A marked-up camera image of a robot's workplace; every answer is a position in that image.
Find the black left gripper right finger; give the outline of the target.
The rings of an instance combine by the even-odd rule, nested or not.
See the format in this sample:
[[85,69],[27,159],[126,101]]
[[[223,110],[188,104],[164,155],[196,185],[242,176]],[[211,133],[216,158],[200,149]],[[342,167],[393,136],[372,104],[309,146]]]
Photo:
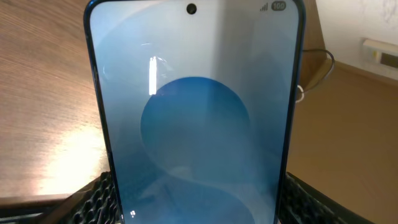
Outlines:
[[290,172],[280,198],[281,224],[373,224],[352,212]]

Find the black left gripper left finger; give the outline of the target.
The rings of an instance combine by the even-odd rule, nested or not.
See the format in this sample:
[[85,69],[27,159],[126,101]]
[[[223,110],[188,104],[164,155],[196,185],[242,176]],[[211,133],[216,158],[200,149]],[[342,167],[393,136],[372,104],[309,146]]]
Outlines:
[[103,172],[50,211],[41,224],[116,224],[120,214],[116,188],[110,172]]

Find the blue smartphone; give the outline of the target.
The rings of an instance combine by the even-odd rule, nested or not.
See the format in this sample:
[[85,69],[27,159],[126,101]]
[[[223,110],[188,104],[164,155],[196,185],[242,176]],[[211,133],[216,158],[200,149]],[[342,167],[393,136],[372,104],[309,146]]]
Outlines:
[[90,1],[83,22],[121,222],[277,223],[304,3]]

